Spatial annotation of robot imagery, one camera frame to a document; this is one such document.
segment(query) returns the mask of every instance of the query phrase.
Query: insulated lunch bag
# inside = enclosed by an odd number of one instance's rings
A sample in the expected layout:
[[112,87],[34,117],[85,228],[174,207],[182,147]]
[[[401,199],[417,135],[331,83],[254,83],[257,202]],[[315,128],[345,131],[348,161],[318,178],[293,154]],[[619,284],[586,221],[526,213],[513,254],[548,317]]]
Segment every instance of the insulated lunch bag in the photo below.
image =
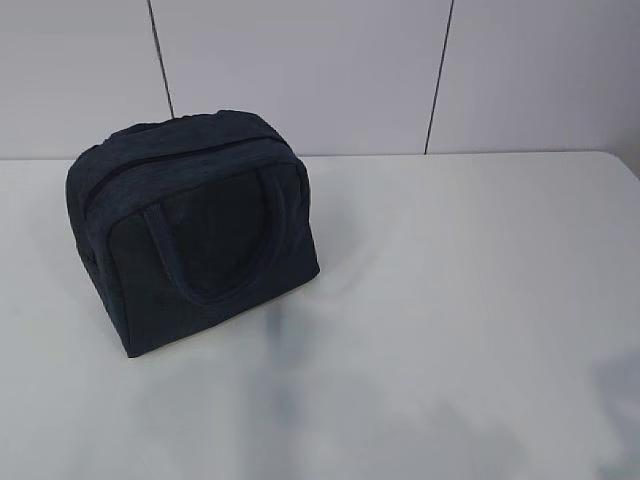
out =
[[66,194],[80,258],[129,357],[319,272],[306,169],[251,113],[114,133],[71,166]]

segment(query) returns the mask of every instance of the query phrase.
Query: table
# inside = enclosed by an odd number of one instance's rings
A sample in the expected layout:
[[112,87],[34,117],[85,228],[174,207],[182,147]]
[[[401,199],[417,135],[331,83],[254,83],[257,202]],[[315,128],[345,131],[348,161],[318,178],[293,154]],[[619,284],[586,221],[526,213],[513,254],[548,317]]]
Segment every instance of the table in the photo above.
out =
[[619,160],[305,161],[320,276],[133,360],[75,252],[70,162],[0,162],[0,478],[640,477]]

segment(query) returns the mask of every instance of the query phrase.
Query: panel seam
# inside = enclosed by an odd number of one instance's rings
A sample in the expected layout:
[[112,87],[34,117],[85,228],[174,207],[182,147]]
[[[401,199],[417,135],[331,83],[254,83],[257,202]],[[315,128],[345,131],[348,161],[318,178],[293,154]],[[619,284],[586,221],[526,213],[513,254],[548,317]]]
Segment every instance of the panel seam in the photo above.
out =
[[447,28],[445,30],[444,41],[442,43],[442,55],[440,56],[440,66],[438,67],[438,79],[436,80],[436,89],[433,92],[433,103],[431,104],[431,116],[429,117],[429,127],[427,128],[427,138],[424,143],[425,155],[429,150],[429,140],[431,140],[431,129],[433,127],[433,119],[436,113],[436,103],[438,101],[438,93],[440,92],[440,80],[442,78],[442,68],[444,66],[444,59],[447,55],[447,45],[449,43],[449,32],[451,30],[451,19],[453,18],[454,3],[455,3],[455,0],[451,0],[451,5],[449,6],[449,18],[447,19]]

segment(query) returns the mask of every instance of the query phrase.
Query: bag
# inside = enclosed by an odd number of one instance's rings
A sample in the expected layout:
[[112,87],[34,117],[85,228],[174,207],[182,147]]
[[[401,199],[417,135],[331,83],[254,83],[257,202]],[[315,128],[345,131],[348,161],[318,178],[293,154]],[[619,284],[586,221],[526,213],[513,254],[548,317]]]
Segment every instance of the bag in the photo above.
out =
[[114,133],[66,182],[78,253],[129,357],[315,277],[302,162],[251,113]]

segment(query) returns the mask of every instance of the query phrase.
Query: table surface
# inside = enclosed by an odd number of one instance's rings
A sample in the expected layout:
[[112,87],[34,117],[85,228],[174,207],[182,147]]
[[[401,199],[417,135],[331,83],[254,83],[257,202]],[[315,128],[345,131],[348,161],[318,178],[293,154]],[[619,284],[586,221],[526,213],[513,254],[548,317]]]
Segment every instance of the table surface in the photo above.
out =
[[306,163],[320,276],[130,360],[75,251],[70,162],[0,162],[0,478],[640,478],[619,160]]

